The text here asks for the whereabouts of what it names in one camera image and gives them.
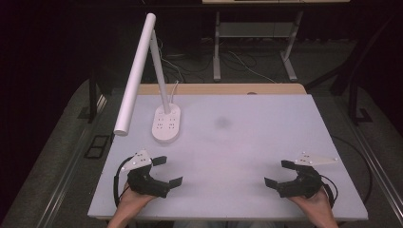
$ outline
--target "white table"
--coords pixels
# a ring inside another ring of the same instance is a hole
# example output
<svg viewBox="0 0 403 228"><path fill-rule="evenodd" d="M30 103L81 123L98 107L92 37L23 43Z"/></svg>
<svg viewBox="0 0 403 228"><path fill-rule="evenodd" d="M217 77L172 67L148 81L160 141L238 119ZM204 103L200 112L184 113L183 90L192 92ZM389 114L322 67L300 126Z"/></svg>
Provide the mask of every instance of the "white table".
<svg viewBox="0 0 403 228"><path fill-rule="evenodd" d="M182 89L186 86L179 85L178 92L185 93ZM208 89L208 85L199 89L198 85L192 86L191 93ZM296 171L282 168L280 161L293 161L303 151L339 158L314 100L297 86L291 85L299 94L288 95L261 94L264 90L270 93L270 88L286 93L287 89L279 89L281 85L210 88L212 94L221 88L226 94L239 90L258 95L175 95L182 121L180 137L171 144L160 144L151 135L154 111L161 97L140 95L129 135L114 139L88 215L111 218L116 210L113 176L124 159L145 148L153 158L167 156L166 164L151 169L154 179L183 177L183 182L166 199L152 200L137 219L305 219L292 202L281 199L264 183L264 177L280 182L294 180ZM340 195L334 207L336 219L368 218L341 160L315 169L337 185ZM125 180L125 173L121 173L120 191Z"/></svg>

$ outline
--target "cable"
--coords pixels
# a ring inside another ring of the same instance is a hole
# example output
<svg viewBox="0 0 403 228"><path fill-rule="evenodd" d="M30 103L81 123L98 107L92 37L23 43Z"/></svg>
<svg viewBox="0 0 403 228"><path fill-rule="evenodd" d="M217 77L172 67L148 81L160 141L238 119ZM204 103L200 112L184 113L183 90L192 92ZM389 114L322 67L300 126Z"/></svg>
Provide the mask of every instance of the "cable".
<svg viewBox="0 0 403 228"><path fill-rule="evenodd" d="M237 49L240 50L240 51L239 51L240 54L238 54L238 56L240 56L240 55L247 55L247 56L250 57L250 59L253 61L253 64L247 65L248 67L255 67L255 66L258 64L258 62L257 62L257 60L255 59L255 57L253 57L251 54L247 53L246 51L244 51L244 50L240 47L240 42L239 42L239 41L237 41L237 42L235 43L235 48L237 48ZM228 50L228 49L234 49L234 48L225 45L225 49L222 50L221 52L231 52L231 51ZM233 62L234 64L237 64L237 65L239 64L238 61L231 61L231 62Z"/></svg>
<svg viewBox="0 0 403 228"><path fill-rule="evenodd" d="M247 55L249 55L251 57L254 57L254 58L257 58L257 57L258 58L259 57L273 57L273 56L278 55L279 50L275 51L275 47L274 47L274 43L276 42L275 38L274 37L273 38L265 37L265 38L269 38L271 40L271 42L267 42L267 41L264 40L264 38L260 38L257 41L255 41L255 39L253 39L252 41L249 41L249 40L244 41L243 44L252 42L252 45L247 44L247 47L241 47L240 42L236 42L235 47L239 50L239 52L246 53ZM234 48L234 47L229 47L229 46L225 45L225 48L226 49L231 49L231 48ZM251 52L251 51L252 52L258 52L258 53L264 52L264 54L250 54L250 53L247 53L247 52Z"/></svg>
<svg viewBox="0 0 403 228"><path fill-rule="evenodd" d="M122 198L122 195L125 193L125 191L127 191L127 189L129 189L130 188L130 186L127 186L127 188L122 192L122 194L119 196L119 199L121 199Z"/></svg>
<svg viewBox="0 0 403 228"><path fill-rule="evenodd" d="M181 78L179 78L179 77L177 77L176 75L177 75L177 73L176 73L176 71L175 72L165 72L165 75L166 75L166 78L169 78L168 76L169 75L171 75L173 78L175 78L176 79L176 81L180 81L180 83L182 83L182 79Z"/></svg>
<svg viewBox="0 0 403 228"><path fill-rule="evenodd" d="M181 65L178 65L178 64L176 64L176 66L181 68L181 69L183 69L184 71L187 71L187 72L202 72L202 71L208 69L208 67L210 66L212 60L213 60L213 58L209 58L209 61L208 61L207 65L203 66L200 69L187 69L187 68L185 68L185 67L183 67Z"/></svg>
<svg viewBox="0 0 403 228"><path fill-rule="evenodd" d="M121 173L122 167L129 162L133 157L129 157L125 159L121 165L119 165L118 171L116 171L116 175L113 178L113 198L115 199L116 207L119 205L120 197L119 197L119 174Z"/></svg>
<svg viewBox="0 0 403 228"><path fill-rule="evenodd" d="M235 54L235 53L232 52L232 51L228 51L228 52L231 53L232 55L234 55L234 56L243 64L243 66L244 66L246 69L248 69L248 70L251 71L252 73L254 73L254 74L256 74L256 75L258 75L258 76L260 76L260 77L263 77L263 78L265 78L265 79L268 79L268 80L271 81L272 83L275 83L275 84L276 84L276 82L275 82L273 79L271 79L271 78L269 78L269 77L266 77L266 76L264 76L264 75L261 75L261 74L257 73L256 71L252 70L251 68L249 68L249 67L240 59L240 57L238 57L237 54Z"/></svg>
<svg viewBox="0 0 403 228"><path fill-rule="evenodd" d="M246 56L248 56L252 61L253 61L253 64L250 64L250 65L247 65L244 61L241 61L241 66L247 66L247 67L255 67L255 66L257 66L258 65L258 61L252 56L252 55L250 55L250 54L248 54L248 53L242 53L242 54L236 54L234 51L229 51L228 50L228 53L230 53L230 54L232 54L232 55L236 55L236 56L238 56L238 61L240 60L240 56L241 55L246 55Z"/></svg>
<svg viewBox="0 0 403 228"><path fill-rule="evenodd" d="M186 73L184 73L183 75L196 77L196 78L198 78L198 79L201 80L201 83L202 83L202 84L205 83L205 80L203 79L203 77L202 77L202 76L199 76L199 75L197 75L197 74L186 74Z"/></svg>
<svg viewBox="0 0 403 228"><path fill-rule="evenodd" d="M365 165L366 165L366 167L367 167L368 175L369 175L369 179L370 179L370 180L369 180L369 186L368 186L367 195L365 196L364 200L362 201L362 202L364 203L364 205L365 205L365 204L367 203L368 199L370 198L370 195L371 195L371 193L372 193L372 191L373 191L373 182L374 182L374 180L373 180L373 172L372 172L372 170L371 170L371 167L370 167L370 165L368 164L367 160L365 159L364 155L362 155L362 153L361 153L354 145L352 145L351 143L349 143L349 142L347 142L347 141L345 141L345 140L343 140L343 139L341 139L341 138L339 138L339 137L337 137L337 136L331 135L331 137L334 138L334 139L337 139L337 140L339 140L339 141L341 141L341 142L343 142L343 143L346 143L347 145L349 145L350 147L352 147L352 149L353 149L353 150L361 157L361 159L364 161L364 163L365 163ZM342 222L339 222L337 225L340 227L340 226L344 225L345 223L346 223L346 221L342 221Z"/></svg>
<svg viewBox="0 0 403 228"><path fill-rule="evenodd" d="M325 177L325 176L323 176L323 175L320 175L322 178L324 178L324 179L326 179L327 181L329 181L332 185L333 185L333 187L335 188L335 190L336 190L336 195L334 196L334 198L333 198L333 204L336 202L336 200L337 200L337 198L338 198L338 189L337 189L337 187L336 187L336 185L335 185L335 183L332 181L332 180L330 180L329 178L327 178L327 177Z"/></svg>
<svg viewBox="0 0 403 228"><path fill-rule="evenodd" d="M161 46L158 47L158 51L160 52L160 58L161 58L161 60L163 60L164 62L166 62L166 63L170 64L171 66L173 66L174 68L176 68L176 69L178 70L179 75L180 75L181 78L182 78L182 82L185 83L185 80L184 80L184 78L183 78L183 76L182 76L181 71L179 70L179 68L178 68L177 66L175 66L174 64L172 64L171 62L169 62L169 61L167 61L167 60L165 60L165 59L163 58L163 41L162 41L160 38L157 38L157 41L160 41L160 42L161 42Z"/></svg>
<svg viewBox="0 0 403 228"><path fill-rule="evenodd" d="M166 78L166 83L169 84L169 77L168 77L168 75L164 75L163 77Z"/></svg>
<svg viewBox="0 0 403 228"><path fill-rule="evenodd" d="M239 71L239 72L247 71L247 69L246 69L243 65L241 65L239 62L235 62L235 61L233 61L233 60L230 60L230 59L228 59L226 56L224 56L224 55L222 55L222 54L220 54L220 61L221 61L223 64L225 64L228 68L230 68L230 69L232 69L232 70ZM227 62L234 63L235 65L239 65L239 66L241 66L242 68L234 68L234 67L230 66Z"/></svg>
<svg viewBox="0 0 403 228"><path fill-rule="evenodd" d="M173 101L174 92L175 92L175 90L176 90L176 88L177 88L177 86L178 86L178 83L179 83L179 81L177 80L176 84L175 84L174 87L172 88L171 99L170 99L170 101L169 101L170 103L172 103L172 101Z"/></svg>

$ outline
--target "human hand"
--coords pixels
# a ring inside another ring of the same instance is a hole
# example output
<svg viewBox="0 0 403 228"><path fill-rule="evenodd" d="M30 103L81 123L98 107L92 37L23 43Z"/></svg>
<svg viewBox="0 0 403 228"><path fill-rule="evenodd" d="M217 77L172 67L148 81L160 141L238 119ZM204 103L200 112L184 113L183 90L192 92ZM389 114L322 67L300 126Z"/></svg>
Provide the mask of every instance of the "human hand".
<svg viewBox="0 0 403 228"><path fill-rule="evenodd" d="M325 190L320 190L311 198L291 197L288 200L294 202L303 211L306 217L317 228L335 228L338 227L332 208L329 203Z"/></svg>
<svg viewBox="0 0 403 228"><path fill-rule="evenodd" d="M121 202L116 209L115 215L110 220L107 228L124 228L139 212L156 197L141 195L128 188L121 197Z"/></svg>

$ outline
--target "white desk lamp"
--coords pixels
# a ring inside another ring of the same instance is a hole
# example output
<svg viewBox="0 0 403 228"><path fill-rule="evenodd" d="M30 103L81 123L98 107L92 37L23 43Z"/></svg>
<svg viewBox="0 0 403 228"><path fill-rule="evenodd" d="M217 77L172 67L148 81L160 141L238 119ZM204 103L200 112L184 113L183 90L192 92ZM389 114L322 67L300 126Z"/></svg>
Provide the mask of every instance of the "white desk lamp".
<svg viewBox="0 0 403 228"><path fill-rule="evenodd" d="M122 100L121 109L119 110L114 133L118 136L128 135L134 104L136 103L139 84L143 75L145 58L148 53L148 47L150 47L161 97L163 99L163 105L159 106L155 111L151 131L157 142L172 143L179 135L181 110L177 105L168 103L165 81L163 79L163 67L161 65L160 52L157 45L157 36L154 30L155 21L155 15L148 13L134 57L133 66L131 67L130 75L127 80L125 95Z"/></svg>

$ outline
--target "lamp base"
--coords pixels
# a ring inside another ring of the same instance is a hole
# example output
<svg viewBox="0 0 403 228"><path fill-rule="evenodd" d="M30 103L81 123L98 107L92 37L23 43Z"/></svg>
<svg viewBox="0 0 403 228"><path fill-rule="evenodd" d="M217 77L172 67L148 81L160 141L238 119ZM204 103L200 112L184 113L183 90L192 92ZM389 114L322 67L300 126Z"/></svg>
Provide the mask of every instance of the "lamp base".
<svg viewBox="0 0 403 228"><path fill-rule="evenodd" d="M155 111L152 135L159 143L172 143L179 135L181 109L176 104L169 104L171 112L164 113L163 105Z"/></svg>

